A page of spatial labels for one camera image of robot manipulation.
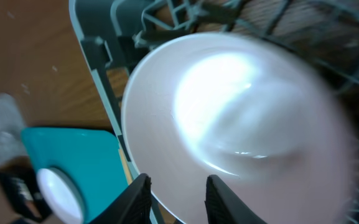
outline plate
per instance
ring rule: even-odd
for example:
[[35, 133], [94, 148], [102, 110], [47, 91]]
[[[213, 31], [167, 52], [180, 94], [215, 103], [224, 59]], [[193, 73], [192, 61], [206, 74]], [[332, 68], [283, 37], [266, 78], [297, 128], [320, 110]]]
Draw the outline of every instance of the plate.
[[210, 174], [267, 223], [345, 219], [352, 130], [317, 74], [273, 45], [222, 33], [165, 43], [131, 74], [122, 124], [135, 168], [185, 223], [207, 223]]

